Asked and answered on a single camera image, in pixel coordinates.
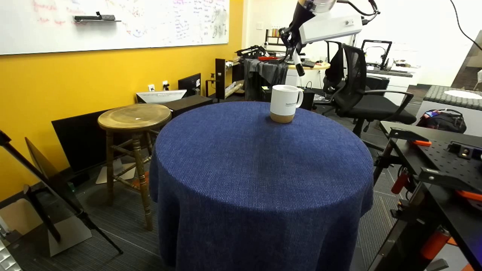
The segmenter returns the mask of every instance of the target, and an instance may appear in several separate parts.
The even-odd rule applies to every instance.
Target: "blue tablecloth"
[[[159,134],[150,168],[161,257],[177,271],[347,271],[373,161],[350,130],[269,103],[198,108]]]

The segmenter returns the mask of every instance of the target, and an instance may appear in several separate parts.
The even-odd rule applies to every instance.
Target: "mug handle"
[[[301,106],[301,104],[303,103],[303,90],[302,89],[298,89],[298,103],[296,104],[296,108],[299,108]]]

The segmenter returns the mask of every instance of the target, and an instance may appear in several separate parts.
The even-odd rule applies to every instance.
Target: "chair backrest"
[[[363,50],[357,47],[344,45],[347,57],[348,76],[346,85],[334,95],[338,105],[338,113],[343,114],[351,110],[362,99],[366,87],[366,61]]]
[[[328,45],[328,63],[330,67],[325,71],[325,86],[334,87],[338,85],[345,75],[344,59],[343,59],[343,44],[337,41],[325,41]],[[330,43],[338,44],[338,52],[330,60]]]

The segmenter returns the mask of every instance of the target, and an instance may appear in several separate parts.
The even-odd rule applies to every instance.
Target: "wooden stool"
[[[149,187],[146,183],[144,164],[151,160],[152,155],[152,141],[150,133],[159,134],[153,129],[164,126],[171,120],[171,110],[162,105],[156,104],[135,104],[121,108],[115,108],[102,114],[97,122],[99,126],[106,131],[107,135],[107,203],[112,204],[114,199],[114,179],[117,181],[138,189],[142,196],[142,205],[146,215],[146,228],[152,230],[152,217],[150,211]],[[115,146],[113,141],[114,133],[130,133],[132,139]],[[140,139],[145,136],[147,141],[147,150],[149,156],[145,159],[141,156]],[[124,149],[125,146],[132,144],[133,151]],[[114,175],[114,151],[132,156],[135,158],[135,164],[126,168],[118,175]],[[128,181],[121,178],[121,176],[129,170],[137,168],[139,175],[139,187],[135,187]]]

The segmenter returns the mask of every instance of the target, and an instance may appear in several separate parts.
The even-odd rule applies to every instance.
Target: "white mug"
[[[289,123],[303,103],[303,90],[289,85],[275,85],[271,92],[271,119],[279,123]]]

